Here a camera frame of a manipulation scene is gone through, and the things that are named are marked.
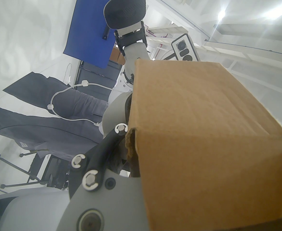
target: white cable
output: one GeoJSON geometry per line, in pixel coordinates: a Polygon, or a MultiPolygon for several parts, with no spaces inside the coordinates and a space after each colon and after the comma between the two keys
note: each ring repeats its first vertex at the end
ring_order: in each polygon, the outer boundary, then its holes
{"type": "Polygon", "coordinates": [[[112,88],[109,88],[109,87],[106,87],[106,86],[103,86],[103,85],[99,85],[99,84],[95,84],[95,83],[89,83],[87,80],[82,80],[81,84],[76,84],[76,85],[73,85],[73,86],[71,86],[71,87],[66,88],[65,90],[56,92],[56,93],[52,96],[51,101],[50,101],[50,104],[47,105],[47,108],[48,108],[49,110],[52,110],[52,112],[53,112],[57,117],[59,117],[59,118],[61,118],[61,119],[63,119],[63,120],[66,120],[66,121],[89,121],[89,122],[93,123],[95,126],[99,127],[99,122],[93,122],[93,121],[88,120],[88,119],[74,119],[74,120],[66,119],[66,118],[61,117],[60,115],[58,115],[58,114],[53,110],[53,109],[54,109],[54,106],[53,106],[53,104],[52,104],[52,101],[53,101],[53,99],[54,99],[54,97],[55,97],[56,95],[58,95],[59,93],[65,92],[65,91],[67,91],[67,90],[69,90],[69,89],[71,89],[71,88],[74,88],[75,86],[83,86],[83,87],[86,87],[86,86],[89,86],[89,85],[96,85],[96,86],[100,86],[100,87],[105,88],[105,89],[119,91],[119,90],[112,89],[112,88]]]}

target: metal stand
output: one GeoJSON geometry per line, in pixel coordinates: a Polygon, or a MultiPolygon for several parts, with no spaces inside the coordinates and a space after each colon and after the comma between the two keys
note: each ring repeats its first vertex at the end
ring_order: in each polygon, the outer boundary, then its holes
{"type": "Polygon", "coordinates": [[[1,184],[0,188],[4,189],[4,188],[9,188],[9,187],[18,187],[18,186],[24,186],[24,185],[31,185],[31,184],[41,184],[41,185],[45,185],[47,184],[49,181],[37,181],[37,182],[27,182],[27,183],[19,183],[19,184],[11,184],[11,185],[5,185],[5,184],[1,184]]]}
{"type": "Polygon", "coordinates": [[[29,153],[20,153],[19,157],[22,158],[23,156],[28,156],[28,155],[31,155],[31,154],[35,154],[35,153],[40,152],[40,151],[48,151],[48,149],[30,151],[29,153]]]}
{"type": "MultiPolygon", "coordinates": [[[[34,151],[34,152],[32,152],[32,153],[22,154],[22,156],[20,156],[20,157],[23,157],[23,156],[25,156],[25,155],[31,155],[31,154],[34,154],[34,153],[36,153],[36,152],[37,152],[37,151],[34,151]]],[[[31,174],[30,172],[28,172],[28,171],[26,171],[26,170],[24,170],[24,169],[22,169],[22,168],[20,168],[20,167],[18,167],[18,166],[16,166],[16,165],[14,165],[13,163],[7,161],[6,159],[4,159],[4,158],[1,157],[1,154],[0,154],[0,160],[1,160],[2,162],[6,163],[7,165],[10,165],[10,166],[12,166],[13,168],[19,170],[20,172],[29,175],[29,179],[28,179],[28,181],[27,181],[26,183],[11,184],[11,185],[1,184],[1,185],[0,185],[0,188],[1,188],[1,189],[8,188],[8,187],[17,187],[17,186],[31,185],[31,184],[42,184],[42,185],[45,185],[45,184],[47,184],[47,183],[49,182],[49,181],[46,181],[46,180],[42,181],[42,180],[40,180],[37,176],[31,174]],[[37,180],[37,182],[30,182],[30,183],[29,183],[30,178],[32,178],[33,180],[34,180],[34,179],[37,180]]]]}
{"type": "Polygon", "coordinates": [[[14,165],[13,163],[7,161],[6,159],[1,158],[1,154],[0,154],[0,160],[3,161],[4,163],[6,163],[7,165],[10,165],[10,166],[12,166],[13,168],[19,170],[20,172],[29,175],[31,178],[33,178],[33,179],[35,179],[35,180],[37,180],[37,181],[41,181],[37,176],[35,176],[35,175],[31,174],[30,172],[28,172],[28,171],[26,171],[26,170],[24,170],[24,169],[22,169],[22,168],[20,168],[20,167],[18,167],[18,166],[16,166],[16,165],[14,165]]]}

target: gray pants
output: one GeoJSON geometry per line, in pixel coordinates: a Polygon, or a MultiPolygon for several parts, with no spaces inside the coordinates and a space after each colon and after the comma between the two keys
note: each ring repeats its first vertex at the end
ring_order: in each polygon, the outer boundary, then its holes
{"type": "MultiPolygon", "coordinates": [[[[34,106],[47,109],[51,97],[67,88],[55,78],[31,72],[4,91],[34,106]]],[[[57,95],[54,111],[67,119],[86,118],[101,122],[108,104],[104,100],[70,89],[57,95]]],[[[53,154],[71,161],[102,140],[98,127],[88,121],[66,121],[60,118],[27,116],[0,108],[0,135],[14,139],[27,150],[48,149],[40,154],[53,154]]]]}

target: blue panel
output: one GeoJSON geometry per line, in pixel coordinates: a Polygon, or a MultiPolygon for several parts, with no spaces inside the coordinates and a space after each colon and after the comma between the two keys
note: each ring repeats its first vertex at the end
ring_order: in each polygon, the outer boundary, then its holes
{"type": "Polygon", "coordinates": [[[115,42],[114,30],[110,30],[107,41],[102,39],[106,27],[103,9],[108,1],[77,0],[64,54],[107,67],[115,42]]]}

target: cardboard box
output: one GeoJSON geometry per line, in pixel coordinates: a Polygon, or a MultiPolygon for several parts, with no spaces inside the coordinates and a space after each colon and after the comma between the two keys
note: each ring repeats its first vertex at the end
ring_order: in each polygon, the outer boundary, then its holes
{"type": "Polygon", "coordinates": [[[125,58],[117,47],[114,47],[110,56],[110,60],[118,64],[125,65],[125,58]]]}
{"type": "Polygon", "coordinates": [[[119,55],[119,58],[118,58],[118,64],[121,64],[121,65],[125,65],[125,58],[122,54],[119,55]]]}
{"type": "Polygon", "coordinates": [[[220,64],[138,59],[126,147],[151,230],[282,218],[282,126],[220,64]]]}
{"type": "Polygon", "coordinates": [[[113,62],[117,62],[118,58],[119,58],[119,55],[120,55],[119,49],[114,47],[112,49],[112,52],[111,52],[111,55],[110,55],[110,60],[113,61],[113,62]]]}

